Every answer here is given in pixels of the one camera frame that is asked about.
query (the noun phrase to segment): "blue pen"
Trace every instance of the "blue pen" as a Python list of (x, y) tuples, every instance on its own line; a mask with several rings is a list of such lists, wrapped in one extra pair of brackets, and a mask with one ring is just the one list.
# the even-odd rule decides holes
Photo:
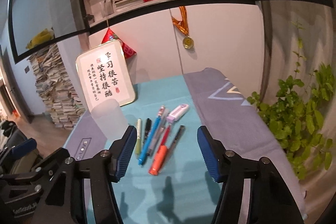
[(145, 142), (145, 145), (142, 148), (142, 151), (141, 151), (141, 154), (140, 154), (140, 157), (139, 157), (139, 165), (143, 165), (144, 162), (145, 162), (145, 160), (146, 160), (147, 150), (148, 150), (149, 145), (151, 144), (151, 141), (152, 141), (152, 139), (154, 137), (155, 131), (156, 131), (157, 127), (159, 126), (159, 123), (161, 121), (161, 117), (162, 117), (162, 114), (163, 114), (164, 110), (165, 110), (165, 107), (161, 106), (160, 109), (159, 109), (159, 112), (157, 114), (157, 118), (156, 118), (156, 120), (154, 122), (154, 125), (153, 125), (153, 127), (151, 129), (151, 132), (149, 133), (148, 138), (147, 138), (147, 140)]

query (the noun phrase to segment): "gold medal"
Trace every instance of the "gold medal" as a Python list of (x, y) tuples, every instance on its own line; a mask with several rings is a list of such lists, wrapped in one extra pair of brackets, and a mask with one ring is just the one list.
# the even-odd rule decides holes
[(185, 6), (180, 6), (180, 11), (182, 15), (182, 20), (178, 21), (175, 18), (172, 17), (173, 25), (185, 35), (185, 38), (183, 39), (183, 47), (186, 49), (191, 49), (194, 47), (194, 40), (192, 40), (189, 37), (189, 28), (188, 28), (188, 22), (187, 22), (187, 10)]
[(184, 48), (187, 48), (187, 49), (191, 49), (194, 47), (194, 40), (192, 40), (192, 38), (190, 37), (185, 37), (183, 39), (183, 46)]

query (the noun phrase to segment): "calligraphy sign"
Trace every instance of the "calligraphy sign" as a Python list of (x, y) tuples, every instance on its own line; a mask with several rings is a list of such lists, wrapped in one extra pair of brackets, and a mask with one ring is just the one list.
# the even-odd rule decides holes
[(135, 92), (118, 40), (82, 53), (76, 59), (76, 66), (89, 111), (109, 98), (116, 99), (120, 106), (135, 100)]

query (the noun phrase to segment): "green pen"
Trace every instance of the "green pen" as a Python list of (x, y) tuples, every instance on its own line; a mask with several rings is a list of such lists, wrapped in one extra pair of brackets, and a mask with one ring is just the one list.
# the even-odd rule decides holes
[(137, 139), (135, 143), (135, 156), (139, 158), (141, 153), (141, 119), (138, 119), (136, 123)]

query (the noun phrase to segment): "white cabinet door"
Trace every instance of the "white cabinet door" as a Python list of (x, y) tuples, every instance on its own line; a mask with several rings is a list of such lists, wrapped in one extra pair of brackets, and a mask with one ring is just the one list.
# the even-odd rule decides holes
[[(263, 15), (257, 5), (204, 4), (187, 6), (194, 49), (183, 47), (176, 28), (183, 73), (211, 67), (220, 70), (245, 96), (260, 91), (264, 62)], [(179, 8), (171, 9), (181, 20)]]
[[(137, 52), (126, 61), (133, 84), (182, 74), (169, 10), (135, 17), (110, 28)], [(89, 37), (91, 48), (101, 43), (106, 31)]]

